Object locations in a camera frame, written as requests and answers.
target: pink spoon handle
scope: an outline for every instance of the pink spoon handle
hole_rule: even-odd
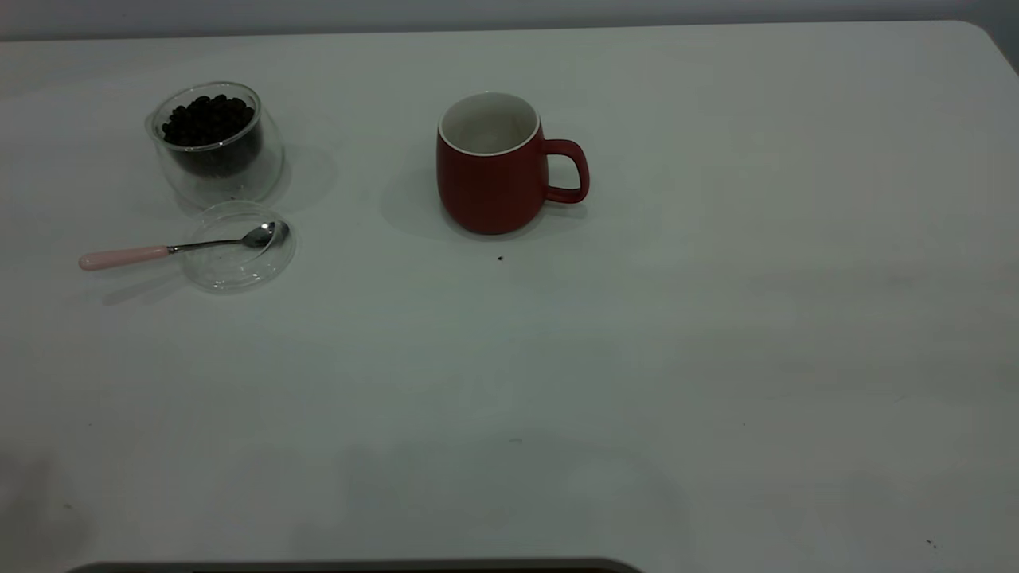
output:
[[[77,260],[82,270],[100,270],[114,266],[132,265],[142,261],[162,259],[170,252],[165,245],[158,247],[142,247],[140,249],[124,249],[122,251],[103,251],[89,253]]]

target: spoon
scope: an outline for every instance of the spoon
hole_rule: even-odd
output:
[[[82,270],[100,270],[115,266],[131,265],[142,261],[162,259],[174,253],[183,253],[205,249],[206,247],[216,247],[218,245],[244,245],[251,249],[265,249],[272,240],[273,235],[278,235],[280,239],[285,238],[289,231],[286,223],[280,222],[279,229],[276,229],[276,222],[262,223],[253,228],[251,232],[240,239],[232,241],[208,241],[206,243],[193,243],[191,245],[159,245],[156,247],[142,247],[139,249],[123,249],[120,251],[103,251],[100,253],[89,253],[83,255],[77,260],[77,266]]]

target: table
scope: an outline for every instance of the table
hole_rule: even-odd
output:
[[[1019,81],[960,22],[0,44],[0,570],[607,557],[1019,567]],[[238,296],[143,118],[252,86],[300,241]],[[482,90],[587,201],[442,216]],[[576,184],[553,158],[552,181]]]

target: coffee bean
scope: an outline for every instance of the coffee bean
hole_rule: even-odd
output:
[[[178,106],[163,123],[163,139],[180,147],[203,147],[233,138],[255,117],[255,109],[240,98],[220,94],[201,96]],[[254,125],[229,145],[200,152],[171,151],[183,169],[199,176],[223,177],[243,171],[262,150],[262,132]]]

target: mug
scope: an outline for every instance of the mug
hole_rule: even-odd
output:
[[[485,92],[452,105],[439,121],[439,197],[464,228],[485,235],[516,230],[545,200],[580,203],[590,175],[580,146],[546,140],[538,112],[509,94]],[[565,155],[580,171],[580,189],[548,187],[548,156]]]

